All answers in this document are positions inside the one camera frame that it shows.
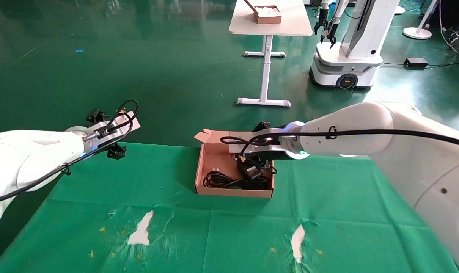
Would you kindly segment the black background robot gripper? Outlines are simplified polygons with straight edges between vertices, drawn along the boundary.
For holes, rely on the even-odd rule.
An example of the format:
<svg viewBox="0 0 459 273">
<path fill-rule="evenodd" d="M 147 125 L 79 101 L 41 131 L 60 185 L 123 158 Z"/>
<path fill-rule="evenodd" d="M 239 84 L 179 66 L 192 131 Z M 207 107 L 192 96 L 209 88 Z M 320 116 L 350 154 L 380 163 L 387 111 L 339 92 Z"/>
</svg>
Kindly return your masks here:
<svg viewBox="0 0 459 273">
<path fill-rule="evenodd" d="M 320 43 L 323 43 L 324 39 L 328 39 L 330 41 L 330 49 L 336 43 L 335 33 L 338 27 L 338 21 L 330 21 L 325 23 L 325 29 L 320 36 Z"/>
<path fill-rule="evenodd" d="M 320 28 L 323 28 L 322 36 L 327 35 L 328 29 L 328 16 L 327 15 L 319 15 L 318 21 L 314 27 L 314 32 L 317 33 Z"/>
</svg>

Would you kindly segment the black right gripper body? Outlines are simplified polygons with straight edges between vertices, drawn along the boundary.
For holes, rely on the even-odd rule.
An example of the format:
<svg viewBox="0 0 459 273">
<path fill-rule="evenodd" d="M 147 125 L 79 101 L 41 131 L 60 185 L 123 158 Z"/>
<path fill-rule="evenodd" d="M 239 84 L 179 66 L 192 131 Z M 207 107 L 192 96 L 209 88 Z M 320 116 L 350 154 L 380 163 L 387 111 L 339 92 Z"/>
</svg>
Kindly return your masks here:
<svg viewBox="0 0 459 273">
<path fill-rule="evenodd" d="M 245 160 L 249 160 L 251 163 L 255 164 L 258 168 L 263 168 L 266 166 L 266 161 L 273 162 L 278 160 L 290 160 L 289 157 L 284 151 L 263 151 L 263 152 L 254 152 L 246 153 L 244 155 Z"/>
</svg>

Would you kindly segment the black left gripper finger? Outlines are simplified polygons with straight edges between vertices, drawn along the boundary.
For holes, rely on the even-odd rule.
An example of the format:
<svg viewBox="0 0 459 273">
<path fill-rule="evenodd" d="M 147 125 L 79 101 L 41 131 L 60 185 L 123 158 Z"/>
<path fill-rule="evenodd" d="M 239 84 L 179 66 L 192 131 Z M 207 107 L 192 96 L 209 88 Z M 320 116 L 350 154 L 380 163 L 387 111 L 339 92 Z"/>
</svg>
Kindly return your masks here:
<svg viewBox="0 0 459 273">
<path fill-rule="evenodd" d="M 86 116 L 86 121 L 89 124 L 96 124 L 99 122 L 106 121 L 106 119 L 109 117 L 109 115 L 105 114 L 103 111 L 100 111 L 99 109 L 95 109 L 89 112 Z"/>
<path fill-rule="evenodd" d="M 127 146 L 112 144 L 107 148 L 107 157 L 114 160 L 120 160 L 126 156 Z"/>
</svg>

